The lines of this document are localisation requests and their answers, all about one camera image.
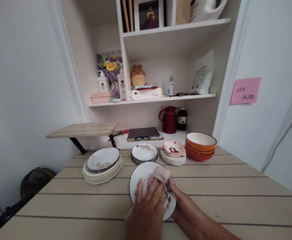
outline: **white bag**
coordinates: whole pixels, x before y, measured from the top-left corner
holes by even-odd
[[[214,69],[214,50],[211,50],[195,62],[195,76],[190,93],[208,94]]]

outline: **eyeglasses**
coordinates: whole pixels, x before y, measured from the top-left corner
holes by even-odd
[[[135,138],[136,141],[141,141],[141,140],[149,140],[150,137],[137,137]]]

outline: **flower bouquet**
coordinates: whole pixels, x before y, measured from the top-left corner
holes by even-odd
[[[117,56],[108,55],[105,59],[103,59],[101,54],[97,54],[97,68],[98,70],[102,70],[105,76],[108,77],[110,85],[115,85],[115,87],[113,88],[114,93],[115,93],[115,98],[120,98],[119,92],[118,92],[119,89],[117,89],[118,88],[117,75],[119,74],[121,63],[123,63],[123,59],[120,55],[117,55]]]

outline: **metal bracket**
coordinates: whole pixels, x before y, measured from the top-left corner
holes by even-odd
[[[75,144],[75,146],[80,150],[80,152],[83,154],[87,153],[88,150],[85,150],[83,146],[80,144],[80,142],[76,138],[69,138],[72,140],[72,142]]]
[[[112,134],[111,134],[111,135],[109,135],[109,139],[110,139],[110,141],[111,141],[111,143],[112,143],[113,147],[114,147],[114,148],[117,148],[117,147],[116,147],[115,140],[114,140],[114,136],[113,136]]]

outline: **dark bottle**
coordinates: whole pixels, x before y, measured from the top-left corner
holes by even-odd
[[[181,108],[181,110],[178,113],[178,120],[177,120],[177,129],[184,131],[186,130],[186,117],[187,112],[185,111],[185,108]]]

